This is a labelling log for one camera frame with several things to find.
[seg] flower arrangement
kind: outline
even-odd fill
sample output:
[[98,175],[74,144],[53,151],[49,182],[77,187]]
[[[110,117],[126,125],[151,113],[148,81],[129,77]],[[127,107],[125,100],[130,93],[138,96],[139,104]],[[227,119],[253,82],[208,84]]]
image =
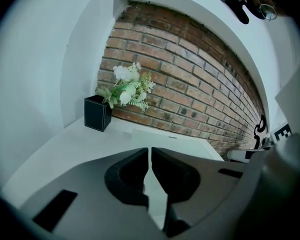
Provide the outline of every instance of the flower arrangement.
[[116,83],[113,88],[99,88],[96,93],[104,97],[102,103],[108,102],[113,109],[114,105],[133,105],[145,111],[148,103],[145,102],[147,93],[151,93],[155,83],[151,81],[151,73],[140,75],[141,65],[133,63],[129,67],[114,66]]

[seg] black rectangular slot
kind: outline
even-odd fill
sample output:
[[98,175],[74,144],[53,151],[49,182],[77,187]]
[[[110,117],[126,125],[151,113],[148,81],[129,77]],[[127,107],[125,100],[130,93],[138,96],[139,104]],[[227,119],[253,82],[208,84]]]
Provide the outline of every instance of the black rectangular slot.
[[240,179],[241,176],[243,175],[243,173],[240,172],[240,171],[229,170],[229,169],[226,169],[226,168],[222,168],[222,169],[218,170],[218,173],[225,174],[225,175],[228,175],[228,176],[232,176],[232,177],[235,177],[235,178],[238,178],[238,179]]
[[33,218],[33,221],[51,232],[77,195],[75,192],[62,190]]

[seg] brick wall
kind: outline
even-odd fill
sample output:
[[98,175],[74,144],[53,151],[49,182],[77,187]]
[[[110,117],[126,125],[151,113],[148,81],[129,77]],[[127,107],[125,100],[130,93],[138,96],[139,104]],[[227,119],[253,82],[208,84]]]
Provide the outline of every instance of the brick wall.
[[107,41],[97,86],[111,87],[113,67],[136,61],[156,82],[149,108],[115,108],[113,116],[207,139],[221,155],[254,147],[253,131],[264,114],[258,91],[236,55],[203,25],[163,7],[131,3]]

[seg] white tabletop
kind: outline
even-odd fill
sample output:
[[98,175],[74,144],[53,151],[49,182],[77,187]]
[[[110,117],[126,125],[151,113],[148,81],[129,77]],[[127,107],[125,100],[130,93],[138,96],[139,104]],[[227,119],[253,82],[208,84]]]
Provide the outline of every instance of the white tabletop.
[[[194,143],[195,141],[197,143],[191,144],[192,148],[187,149],[189,150],[186,152],[187,155],[223,161],[210,144],[201,138],[163,131],[115,117],[112,118],[105,131],[100,132],[86,127],[84,118],[81,118],[36,151],[6,183],[1,191],[1,196],[16,208],[20,208],[33,193],[72,167],[139,148],[140,142],[137,141],[139,144],[136,144],[135,136],[136,133],[141,136],[140,131],[147,135],[153,134],[152,140],[158,139],[158,135],[161,135],[162,139],[165,137],[166,140],[172,137],[170,141],[176,141],[175,138],[179,142]],[[173,145],[170,141],[161,141],[158,146],[171,149]],[[198,144],[199,147],[202,147],[200,152],[198,152]]]

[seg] black square vase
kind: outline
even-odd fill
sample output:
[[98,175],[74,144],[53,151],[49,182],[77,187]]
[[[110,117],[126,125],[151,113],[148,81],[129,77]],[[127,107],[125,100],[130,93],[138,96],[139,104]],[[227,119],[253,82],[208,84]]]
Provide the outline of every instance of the black square vase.
[[107,128],[112,117],[112,108],[103,100],[99,95],[84,99],[84,125],[100,132]]

